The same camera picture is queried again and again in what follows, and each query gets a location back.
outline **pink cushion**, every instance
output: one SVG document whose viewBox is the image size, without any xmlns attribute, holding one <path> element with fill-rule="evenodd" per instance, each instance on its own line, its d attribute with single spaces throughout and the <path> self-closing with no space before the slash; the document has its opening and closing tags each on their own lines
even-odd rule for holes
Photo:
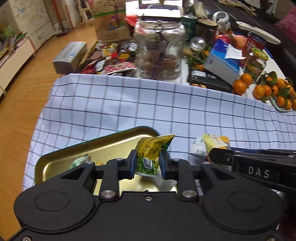
<svg viewBox="0 0 296 241">
<path fill-rule="evenodd" d="M 288 15 L 275 26 L 296 44 L 296 7 L 293 7 Z"/>
</svg>

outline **black wallet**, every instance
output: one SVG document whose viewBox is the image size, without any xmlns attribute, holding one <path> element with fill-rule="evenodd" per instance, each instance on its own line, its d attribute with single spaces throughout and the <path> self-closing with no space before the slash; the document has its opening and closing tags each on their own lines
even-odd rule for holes
<svg viewBox="0 0 296 241">
<path fill-rule="evenodd" d="M 193 86 L 232 93 L 232 86 L 212 73 L 192 70 L 189 72 L 187 82 Z"/>
</svg>

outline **green can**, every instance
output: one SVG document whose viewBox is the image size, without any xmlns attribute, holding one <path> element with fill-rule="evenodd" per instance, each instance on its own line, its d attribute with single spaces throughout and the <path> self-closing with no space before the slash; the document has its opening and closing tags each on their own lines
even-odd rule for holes
<svg viewBox="0 0 296 241">
<path fill-rule="evenodd" d="M 184 14 L 182 16 L 182 22 L 186 31 L 186 41 L 190 42 L 190 40 L 195 37 L 196 21 L 197 17 L 194 15 Z"/>
</svg>

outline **qr code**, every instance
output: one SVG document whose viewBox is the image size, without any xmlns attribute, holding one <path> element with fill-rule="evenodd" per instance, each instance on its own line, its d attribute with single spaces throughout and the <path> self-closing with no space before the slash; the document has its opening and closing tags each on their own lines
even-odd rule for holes
<svg viewBox="0 0 296 241">
<path fill-rule="evenodd" d="M 148 169 L 152 169 L 152 161 L 148 158 L 143 158 L 144 167 Z"/>
</svg>

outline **small green packet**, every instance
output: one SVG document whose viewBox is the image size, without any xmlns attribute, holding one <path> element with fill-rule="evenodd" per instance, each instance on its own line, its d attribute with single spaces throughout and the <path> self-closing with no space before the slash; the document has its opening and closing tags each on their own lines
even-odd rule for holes
<svg viewBox="0 0 296 241">
<path fill-rule="evenodd" d="M 175 134 L 143 137 L 138 141 L 138 163 L 136 174 L 146 177 L 156 177 L 159 166 L 159 152 L 167 150 Z"/>
<path fill-rule="evenodd" d="M 77 167 L 79 166 L 80 164 L 86 162 L 86 161 L 89 161 L 90 160 L 90 155 L 86 155 L 86 156 L 83 156 L 83 157 L 79 157 L 77 159 L 75 159 L 73 161 L 73 163 L 71 164 L 70 166 L 70 169 L 74 168 L 74 167 Z"/>
</svg>

